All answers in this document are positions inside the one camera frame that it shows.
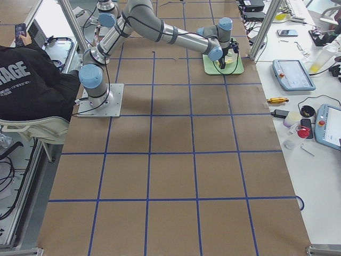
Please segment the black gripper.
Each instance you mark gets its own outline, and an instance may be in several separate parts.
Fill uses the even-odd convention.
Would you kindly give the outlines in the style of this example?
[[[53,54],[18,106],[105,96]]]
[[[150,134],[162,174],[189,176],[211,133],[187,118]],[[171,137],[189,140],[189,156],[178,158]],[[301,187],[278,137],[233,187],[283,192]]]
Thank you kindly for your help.
[[[219,61],[219,68],[225,69],[226,63],[225,63],[225,57],[228,55],[229,50],[231,49],[234,53],[239,53],[239,43],[231,37],[228,42],[224,42],[221,44],[223,55],[222,58],[220,58]]]

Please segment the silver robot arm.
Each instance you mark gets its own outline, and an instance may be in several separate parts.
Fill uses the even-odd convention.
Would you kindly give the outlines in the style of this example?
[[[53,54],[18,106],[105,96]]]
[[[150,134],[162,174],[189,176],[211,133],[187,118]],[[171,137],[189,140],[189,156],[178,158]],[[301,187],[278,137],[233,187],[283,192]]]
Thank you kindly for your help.
[[[110,13],[115,18],[120,17],[120,6],[119,1],[115,0],[98,0],[97,10],[99,13]]]
[[[83,54],[79,80],[87,92],[91,110],[106,107],[113,99],[110,85],[103,77],[110,56],[132,32],[153,42],[164,41],[208,56],[211,61],[224,60],[231,46],[232,19],[223,17],[217,25],[199,28],[195,33],[168,25],[159,19],[151,1],[128,1],[122,11],[113,1],[98,1],[100,25],[109,31],[98,45]]]

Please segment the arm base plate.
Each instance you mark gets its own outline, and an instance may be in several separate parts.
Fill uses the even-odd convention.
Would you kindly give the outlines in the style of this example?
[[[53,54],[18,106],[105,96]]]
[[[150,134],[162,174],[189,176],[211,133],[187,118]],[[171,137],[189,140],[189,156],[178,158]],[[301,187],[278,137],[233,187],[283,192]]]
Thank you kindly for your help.
[[[84,90],[82,97],[86,99],[79,102],[79,108],[75,115],[79,118],[119,118],[124,84],[110,83],[109,87],[108,96],[104,95],[97,99],[88,97]]]

